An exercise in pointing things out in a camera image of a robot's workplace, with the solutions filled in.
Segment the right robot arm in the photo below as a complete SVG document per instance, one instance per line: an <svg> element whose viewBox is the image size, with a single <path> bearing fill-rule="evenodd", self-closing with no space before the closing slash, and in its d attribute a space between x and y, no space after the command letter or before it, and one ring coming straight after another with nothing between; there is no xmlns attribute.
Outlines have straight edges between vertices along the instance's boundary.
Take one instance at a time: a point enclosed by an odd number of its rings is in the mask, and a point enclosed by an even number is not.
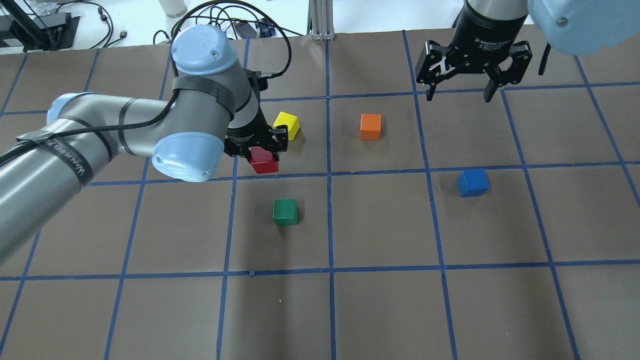
<svg viewBox="0 0 640 360"><path fill-rule="evenodd" d="M533 59L517 37L527 18L546 39L538 73L552 49L578 56L613 47L639 32L637 0L466 0L447 46L428 40L414 67L414 79L432 100L438 84L457 75L488 77L486 102L501 87L519 84Z"/></svg>

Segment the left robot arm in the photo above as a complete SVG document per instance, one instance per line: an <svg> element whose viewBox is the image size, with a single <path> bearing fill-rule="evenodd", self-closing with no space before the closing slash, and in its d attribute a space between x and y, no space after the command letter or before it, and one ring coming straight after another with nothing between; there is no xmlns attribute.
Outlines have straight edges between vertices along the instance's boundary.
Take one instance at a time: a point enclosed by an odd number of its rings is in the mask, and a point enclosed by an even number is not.
<svg viewBox="0 0 640 360"><path fill-rule="evenodd" d="M222 155L250 161L251 148L262 148L278 161L286 152L286 126L270 126L260 107L266 78L240 64L221 29L180 30L170 57L177 75L169 100L67 93L52 102L43 128L2 155L2 263L118 155L148 157L165 176L199 183Z"/></svg>

